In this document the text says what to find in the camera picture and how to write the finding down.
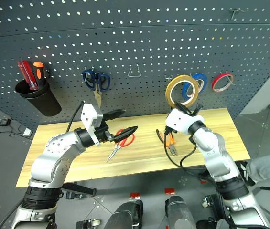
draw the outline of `orange-handled pliers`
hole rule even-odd
[[[156,130],[156,134],[157,134],[159,140],[163,143],[163,136],[161,135],[161,133],[159,132],[159,130]],[[169,139],[166,139],[165,145],[166,145],[166,147],[169,148],[169,150],[170,150],[170,152],[171,152],[171,154],[173,156],[177,156],[177,151],[176,151],[176,148],[174,146],[175,141],[173,139],[172,133],[169,133],[168,136],[169,136]]]

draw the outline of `metal hook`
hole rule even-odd
[[[171,82],[171,80],[173,79],[173,75],[171,74],[168,77],[167,77],[167,75],[164,75],[164,78],[167,80],[167,82]]]
[[[246,8],[246,10],[242,10],[241,8],[238,8],[238,9],[230,8],[229,11],[232,12],[232,15],[231,15],[231,18],[230,19],[233,20],[236,12],[245,13],[246,11],[248,11],[248,7]]]
[[[87,81],[87,77],[88,77],[88,74],[86,74],[86,77],[85,77],[84,82]]]
[[[139,75],[130,75],[130,72],[131,72],[131,64],[130,64],[130,70],[129,70],[129,73],[127,74],[128,77],[141,77],[141,72],[139,70],[139,64],[136,64],[137,65],[137,72],[139,73]]]
[[[231,79],[230,79],[230,77],[229,76],[227,76],[227,78],[228,78],[228,80],[230,81],[230,83],[232,84],[232,85],[236,85],[235,83],[233,83],[232,81],[231,81]]]

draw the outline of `blue tape roll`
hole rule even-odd
[[[198,93],[202,93],[203,90],[206,88],[207,86],[207,76],[203,73],[197,73],[195,74],[192,78],[194,78],[196,81],[203,81],[202,83],[199,83],[199,87],[198,87]],[[182,89],[182,97],[184,99],[190,99],[190,97],[187,95],[187,91],[189,89],[191,85],[189,83],[185,83],[184,87]]]

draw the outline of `wooden tabletop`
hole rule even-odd
[[[199,114],[204,117],[206,126],[223,136],[226,149],[234,160],[250,159],[226,108],[203,110]],[[72,162],[65,181],[81,181],[175,168],[176,166],[167,158],[163,144],[155,133],[155,129],[164,129],[166,116],[167,114],[155,114],[107,121],[109,131],[112,134],[115,134],[119,129],[138,125],[139,128],[135,132],[134,142],[128,147],[118,150],[108,163],[106,163],[106,160],[114,147],[113,142],[87,148]],[[56,134],[64,133],[67,126],[68,123],[38,126],[16,187],[28,185],[32,163],[43,153],[48,139]],[[71,130],[78,127],[84,128],[81,122],[74,122]],[[178,156],[172,157],[174,161],[179,162],[183,156],[193,149],[194,146],[188,138],[189,136],[183,133],[174,134],[175,147],[178,153]],[[185,167],[203,164],[204,158],[198,150],[184,161]]]

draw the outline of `black cup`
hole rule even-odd
[[[37,91],[31,91],[26,81],[22,80],[17,83],[15,90],[45,116],[57,115],[62,110],[48,82]]]

